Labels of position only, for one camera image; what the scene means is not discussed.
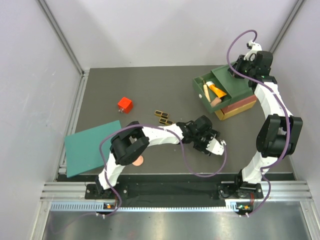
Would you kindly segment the orange cream tube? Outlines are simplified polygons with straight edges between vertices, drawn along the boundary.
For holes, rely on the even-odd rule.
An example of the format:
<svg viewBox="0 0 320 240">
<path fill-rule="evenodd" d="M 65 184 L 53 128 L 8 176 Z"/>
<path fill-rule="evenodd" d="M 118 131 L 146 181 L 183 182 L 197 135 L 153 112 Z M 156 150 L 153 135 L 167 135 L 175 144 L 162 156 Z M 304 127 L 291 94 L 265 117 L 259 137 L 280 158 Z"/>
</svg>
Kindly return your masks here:
<svg viewBox="0 0 320 240">
<path fill-rule="evenodd" d="M 222 89 L 218 88 L 212 81 L 207 81 L 206 85 L 209 87 L 209 89 L 215 93 L 215 95 L 218 98 L 223 98 L 227 95 L 226 92 L 224 92 Z"/>
</svg>

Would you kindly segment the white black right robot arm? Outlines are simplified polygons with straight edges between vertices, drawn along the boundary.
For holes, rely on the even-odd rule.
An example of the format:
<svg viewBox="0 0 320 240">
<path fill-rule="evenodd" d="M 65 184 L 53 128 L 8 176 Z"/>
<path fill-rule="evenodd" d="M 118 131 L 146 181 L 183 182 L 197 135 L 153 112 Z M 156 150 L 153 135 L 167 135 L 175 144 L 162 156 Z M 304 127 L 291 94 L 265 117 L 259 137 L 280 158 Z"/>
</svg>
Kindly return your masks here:
<svg viewBox="0 0 320 240">
<path fill-rule="evenodd" d="M 293 116 L 282 100 L 276 78 L 270 75 L 272 62 L 271 52 L 252 49 L 228 69 L 234 78 L 248 79 L 265 116 L 256 153 L 235 178 L 233 192 L 239 198 L 256 193 L 268 170 L 294 153 L 303 126 L 303 120 Z"/>
</svg>

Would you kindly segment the red drawer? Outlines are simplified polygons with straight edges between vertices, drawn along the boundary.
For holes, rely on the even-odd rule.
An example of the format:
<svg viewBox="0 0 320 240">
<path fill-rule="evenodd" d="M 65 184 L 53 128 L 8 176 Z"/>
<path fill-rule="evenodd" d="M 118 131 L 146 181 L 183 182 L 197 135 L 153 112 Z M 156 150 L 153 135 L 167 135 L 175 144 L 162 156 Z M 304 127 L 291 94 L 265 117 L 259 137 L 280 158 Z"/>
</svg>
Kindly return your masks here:
<svg viewBox="0 0 320 240">
<path fill-rule="evenodd" d="M 225 113 L 233 111 L 233 110 L 235 110 L 237 108 L 240 108 L 240 107 L 242 107 L 244 105 L 247 105 L 247 104 L 249 104 L 251 102 L 255 102 L 256 100 L 257 100 L 257 97 L 253 94 L 253 95 L 251 95 L 249 97 L 241 99 L 241 100 L 239 100 L 237 102 L 234 102 L 234 103 L 222 108 L 221 111 L 225 114 Z"/>
</svg>

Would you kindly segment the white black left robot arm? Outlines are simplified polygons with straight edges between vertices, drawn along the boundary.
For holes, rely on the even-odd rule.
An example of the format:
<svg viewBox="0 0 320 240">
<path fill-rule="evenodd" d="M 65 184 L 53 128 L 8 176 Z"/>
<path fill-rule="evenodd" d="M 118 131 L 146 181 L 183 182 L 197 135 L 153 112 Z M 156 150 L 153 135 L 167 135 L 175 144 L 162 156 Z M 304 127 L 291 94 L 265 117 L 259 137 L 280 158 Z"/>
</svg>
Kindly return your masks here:
<svg viewBox="0 0 320 240">
<path fill-rule="evenodd" d="M 96 192 L 102 198 L 109 198 L 125 166 L 134 163 L 148 147 L 158 145 L 193 144 L 193 148 L 205 155 L 222 156 L 225 142 L 217 139 L 219 132 L 212 129 L 211 120 L 205 115 L 195 121 L 177 122 L 167 126 L 142 125 L 138 121 L 109 136 L 108 157 L 103 153 L 104 139 L 99 151 L 104 162 L 103 171 L 95 180 Z"/>
</svg>

